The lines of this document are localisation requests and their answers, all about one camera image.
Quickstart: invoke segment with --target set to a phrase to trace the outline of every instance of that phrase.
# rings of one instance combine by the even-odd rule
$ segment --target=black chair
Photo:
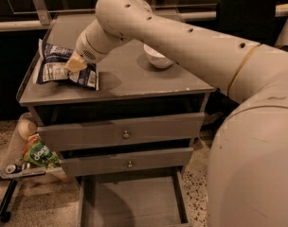
[[[216,30],[261,44],[275,43],[276,0],[221,0]]]

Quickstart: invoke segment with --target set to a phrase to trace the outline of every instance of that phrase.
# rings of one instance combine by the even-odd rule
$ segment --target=cabinet
[[[93,19],[59,16],[45,39],[74,47]],[[177,64],[154,68],[138,41],[98,64],[98,91],[38,85],[39,65],[37,56],[17,98],[38,122],[47,146],[58,152],[63,171],[82,176],[80,225],[189,226],[181,170],[213,88]]]

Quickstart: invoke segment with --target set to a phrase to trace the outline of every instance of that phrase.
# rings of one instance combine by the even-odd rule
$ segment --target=black metal leg
[[[10,220],[10,212],[7,211],[9,207],[9,203],[14,192],[16,185],[18,184],[17,181],[11,179],[9,183],[8,190],[5,193],[5,196],[0,205],[0,218],[2,222],[8,222]]]

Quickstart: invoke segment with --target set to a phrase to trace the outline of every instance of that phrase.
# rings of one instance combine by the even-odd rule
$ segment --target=white bowl
[[[164,69],[173,64],[173,61],[163,56],[151,47],[147,46],[146,44],[144,44],[144,51],[148,61],[157,68]]]

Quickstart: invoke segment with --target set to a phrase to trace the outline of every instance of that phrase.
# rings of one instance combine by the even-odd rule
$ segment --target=terrazzo floor
[[[16,121],[0,121],[0,166],[15,126]],[[212,131],[201,131],[200,137],[193,144],[194,152],[183,176],[193,227],[207,226],[207,160],[211,143]],[[8,184],[9,180],[0,178],[0,203]],[[0,221],[0,227],[75,227],[79,189],[74,181],[36,185],[18,183],[8,210],[11,212],[10,221]]]

